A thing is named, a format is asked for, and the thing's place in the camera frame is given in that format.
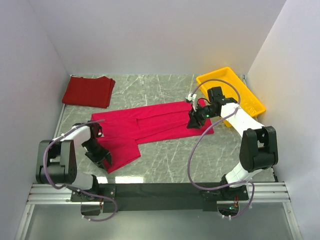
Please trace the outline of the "pink t-shirt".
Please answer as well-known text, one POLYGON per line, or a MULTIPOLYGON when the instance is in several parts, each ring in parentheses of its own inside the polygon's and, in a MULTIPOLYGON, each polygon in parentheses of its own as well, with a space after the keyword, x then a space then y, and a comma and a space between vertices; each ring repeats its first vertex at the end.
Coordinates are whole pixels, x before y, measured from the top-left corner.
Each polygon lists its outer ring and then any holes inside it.
POLYGON ((102 127, 98 142, 110 151, 112 162, 102 162, 107 173, 141 157, 140 144, 200 136, 210 125, 206 120, 200 129, 188 129, 191 106, 171 102, 129 109, 93 113, 91 120, 102 127))

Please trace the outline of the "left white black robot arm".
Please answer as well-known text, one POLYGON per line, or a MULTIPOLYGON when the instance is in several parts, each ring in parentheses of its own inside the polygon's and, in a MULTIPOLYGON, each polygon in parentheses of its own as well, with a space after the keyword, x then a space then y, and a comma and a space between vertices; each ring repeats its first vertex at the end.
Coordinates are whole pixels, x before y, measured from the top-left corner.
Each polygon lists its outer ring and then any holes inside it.
POLYGON ((68 188, 88 201, 96 200, 100 195, 97 177, 78 170, 76 150, 83 148, 85 156, 98 168, 113 164, 111 152, 98 142, 103 135, 101 122, 76 123, 66 133, 42 140, 38 145, 36 182, 56 190, 68 188))

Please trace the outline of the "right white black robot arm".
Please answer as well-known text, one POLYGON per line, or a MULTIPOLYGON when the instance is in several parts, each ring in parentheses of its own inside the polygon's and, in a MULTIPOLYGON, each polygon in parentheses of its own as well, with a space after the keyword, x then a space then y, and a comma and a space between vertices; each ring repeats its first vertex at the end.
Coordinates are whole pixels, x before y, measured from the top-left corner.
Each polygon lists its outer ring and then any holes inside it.
POLYGON ((238 164, 222 179, 222 185, 216 187, 200 186, 189 177, 190 183, 203 191, 216 191, 222 198, 230 200, 237 194, 237 188, 248 183, 252 177, 278 163, 277 133, 274 127, 264 126, 254 120, 240 107, 240 99, 225 97, 220 86, 207 92, 209 104, 200 106, 196 103, 197 95, 192 92, 186 98, 191 104, 187 128, 200 129, 206 120, 220 117, 203 134, 223 121, 228 121, 241 136, 238 164))

